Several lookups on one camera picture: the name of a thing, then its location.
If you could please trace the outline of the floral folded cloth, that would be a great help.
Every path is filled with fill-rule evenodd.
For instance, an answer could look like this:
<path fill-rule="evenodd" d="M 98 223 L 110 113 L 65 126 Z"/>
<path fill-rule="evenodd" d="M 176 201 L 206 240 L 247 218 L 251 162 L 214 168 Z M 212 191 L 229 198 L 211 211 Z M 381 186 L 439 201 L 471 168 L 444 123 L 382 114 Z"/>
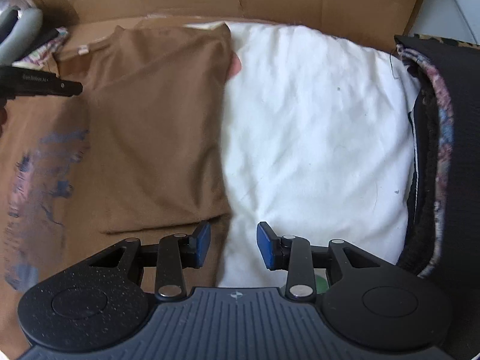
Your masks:
<path fill-rule="evenodd" d="M 57 51 L 60 51 L 69 38 L 67 28 L 59 27 L 41 35 L 26 54 L 13 63 L 16 67 L 33 68 L 40 70 L 47 60 Z"/>

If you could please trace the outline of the cream bear print bedsheet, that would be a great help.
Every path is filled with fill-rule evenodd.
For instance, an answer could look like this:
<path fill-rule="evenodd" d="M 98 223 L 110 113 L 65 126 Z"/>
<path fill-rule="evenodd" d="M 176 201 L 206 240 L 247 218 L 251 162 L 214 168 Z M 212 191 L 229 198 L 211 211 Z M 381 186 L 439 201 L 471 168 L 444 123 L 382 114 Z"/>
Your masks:
<path fill-rule="evenodd" d="M 304 26 L 229 23 L 241 68 L 221 127 L 233 211 L 216 283 L 279 287 L 256 227 L 314 245 L 341 238 L 395 263 L 412 183 L 419 83 L 394 55 Z"/>

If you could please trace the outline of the leopard print cloth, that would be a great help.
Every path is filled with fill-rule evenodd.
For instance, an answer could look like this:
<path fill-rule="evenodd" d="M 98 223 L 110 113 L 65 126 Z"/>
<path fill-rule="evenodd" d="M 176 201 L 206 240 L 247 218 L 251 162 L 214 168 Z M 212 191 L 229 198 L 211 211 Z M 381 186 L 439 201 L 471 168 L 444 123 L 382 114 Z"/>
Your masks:
<path fill-rule="evenodd" d="M 439 67 L 419 46 L 408 45 L 411 39 L 395 38 L 401 61 L 421 83 L 410 114 L 415 152 L 411 188 L 414 212 L 397 265 L 425 279 L 437 268 L 442 254 L 454 112 L 452 96 Z"/>

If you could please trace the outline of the brown printed t-shirt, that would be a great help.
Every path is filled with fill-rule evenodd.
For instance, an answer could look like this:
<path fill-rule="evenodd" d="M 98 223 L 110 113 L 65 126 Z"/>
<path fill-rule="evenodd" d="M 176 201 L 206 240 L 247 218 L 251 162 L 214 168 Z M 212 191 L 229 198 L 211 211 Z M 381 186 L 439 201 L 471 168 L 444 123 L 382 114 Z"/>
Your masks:
<path fill-rule="evenodd" d="M 1 351 L 28 348 L 22 293 L 127 237 L 154 244 L 211 224 L 212 286 L 229 228 L 220 135 L 228 26 L 117 28 L 58 73 L 77 97 L 19 97 L 1 113 Z"/>

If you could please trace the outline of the black folded garment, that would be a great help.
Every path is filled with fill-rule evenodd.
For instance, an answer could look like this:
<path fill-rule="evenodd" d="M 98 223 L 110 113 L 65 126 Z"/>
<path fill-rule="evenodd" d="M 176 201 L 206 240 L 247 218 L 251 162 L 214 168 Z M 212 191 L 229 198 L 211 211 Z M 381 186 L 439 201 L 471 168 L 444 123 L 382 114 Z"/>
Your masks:
<path fill-rule="evenodd" d="M 443 37 L 397 37 L 411 37 L 407 44 L 420 47 L 433 59 L 451 94 L 454 147 L 442 254 L 437 268 L 425 279 L 442 289 L 451 300 L 451 324 L 442 349 L 454 359 L 478 359 L 479 46 Z M 412 223 L 413 212 L 410 189 L 408 225 Z"/>

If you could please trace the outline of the grey neck pillow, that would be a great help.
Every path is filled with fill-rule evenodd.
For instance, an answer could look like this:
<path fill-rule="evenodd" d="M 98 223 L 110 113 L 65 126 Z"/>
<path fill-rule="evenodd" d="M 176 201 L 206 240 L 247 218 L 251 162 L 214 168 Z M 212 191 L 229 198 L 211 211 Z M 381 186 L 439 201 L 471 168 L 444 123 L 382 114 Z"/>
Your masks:
<path fill-rule="evenodd" d="M 32 45 L 40 33 L 43 13 L 40 9 L 23 10 L 11 32 L 1 43 L 1 66 L 12 65 Z"/>

